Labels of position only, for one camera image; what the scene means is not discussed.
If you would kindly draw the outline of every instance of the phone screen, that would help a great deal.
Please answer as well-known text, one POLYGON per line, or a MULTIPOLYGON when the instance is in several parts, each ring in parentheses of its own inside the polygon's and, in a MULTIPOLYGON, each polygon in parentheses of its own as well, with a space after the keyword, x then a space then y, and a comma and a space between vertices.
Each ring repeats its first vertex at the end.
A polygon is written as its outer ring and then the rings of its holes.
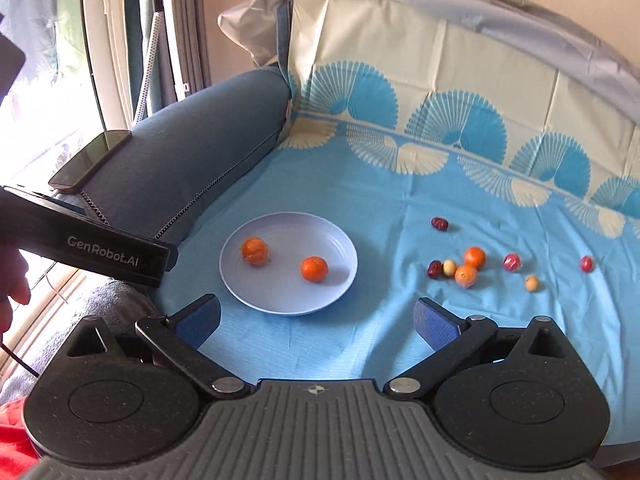
POLYGON ((89 177, 109 155, 131 136, 129 130, 109 130, 101 133, 70 158, 49 180, 54 189, 70 190, 89 177))

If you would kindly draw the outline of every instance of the plate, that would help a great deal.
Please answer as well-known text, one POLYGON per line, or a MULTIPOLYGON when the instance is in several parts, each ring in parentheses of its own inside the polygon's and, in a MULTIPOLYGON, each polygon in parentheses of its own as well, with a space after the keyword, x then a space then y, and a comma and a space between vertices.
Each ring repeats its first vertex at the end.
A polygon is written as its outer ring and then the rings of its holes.
POLYGON ((344 231, 306 213, 255 218, 236 229, 220 253, 226 288, 244 304, 280 316, 301 316, 329 306, 348 290, 357 269, 356 248, 344 231), (269 246, 270 261, 261 267, 242 259, 240 248, 253 236, 269 246), (320 256, 329 266, 320 283, 310 283, 300 274, 300 264, 309 256, 320 256))

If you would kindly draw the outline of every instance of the ribbed gray surface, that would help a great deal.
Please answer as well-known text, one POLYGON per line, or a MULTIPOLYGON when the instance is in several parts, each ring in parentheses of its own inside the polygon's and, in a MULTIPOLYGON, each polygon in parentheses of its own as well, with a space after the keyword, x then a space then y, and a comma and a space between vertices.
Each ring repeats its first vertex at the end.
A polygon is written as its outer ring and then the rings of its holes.
POLYGON ((119 470, 41 460, 25 480, 596 480, 583 464, 544 474, 475 462, 451 447, 414 402, 380 396, 370 381, 263 381, 217 402, 180 446, 119 470))

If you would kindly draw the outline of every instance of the triangular hole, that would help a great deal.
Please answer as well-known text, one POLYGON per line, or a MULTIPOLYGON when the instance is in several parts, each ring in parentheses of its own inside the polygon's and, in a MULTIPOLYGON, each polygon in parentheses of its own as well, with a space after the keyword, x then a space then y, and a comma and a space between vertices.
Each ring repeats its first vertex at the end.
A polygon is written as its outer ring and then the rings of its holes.
POLYGON ((542 357, 564 358, 562 347, 556 341, 556 338, 551 335, 548 328, 538 330, 538 334, 536 334, 536 338, 533 340, 531 348, 529 348, 529 353, 542 357))
POLYGON ((107 351, 98 331, 94 329, 82 330, 66 353, 69 357, 81 357, 84 355, 103 354, 107 351))

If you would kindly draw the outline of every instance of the red clothing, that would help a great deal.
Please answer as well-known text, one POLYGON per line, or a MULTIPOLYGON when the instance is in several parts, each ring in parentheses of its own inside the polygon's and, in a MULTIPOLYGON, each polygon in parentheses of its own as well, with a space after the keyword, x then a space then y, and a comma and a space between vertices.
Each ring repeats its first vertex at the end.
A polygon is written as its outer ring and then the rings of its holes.
POLYGON ((38 459, 22 423, 26 398, 0 406, 0 480, 17 479, 38 459))

